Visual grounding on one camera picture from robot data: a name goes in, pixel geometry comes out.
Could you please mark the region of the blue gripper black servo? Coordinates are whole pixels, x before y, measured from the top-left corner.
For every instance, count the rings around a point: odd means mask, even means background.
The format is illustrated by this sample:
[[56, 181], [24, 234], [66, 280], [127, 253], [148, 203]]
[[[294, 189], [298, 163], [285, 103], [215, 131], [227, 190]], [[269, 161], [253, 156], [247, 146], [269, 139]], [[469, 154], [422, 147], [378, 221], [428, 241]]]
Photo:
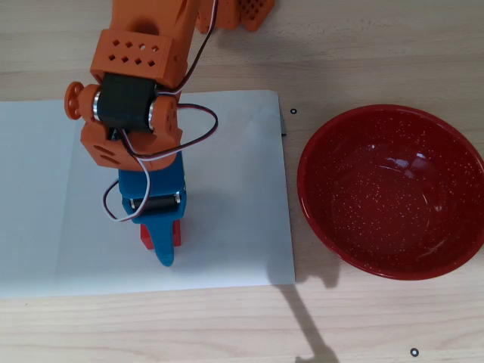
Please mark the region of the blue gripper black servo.
[[[120, 170], [119, 191], [125, 211], [132, 214], [145, 195], [147, 178], [143, 172]], [[150, 193], [135, 224], [147, 230], [153, 250], [162, 265], [170, 267], [175, 259], [175, 246], [181, 243], [180, 220], [187, 203], [185, 170], [182, 153], [165, 169], [149, 172]]]

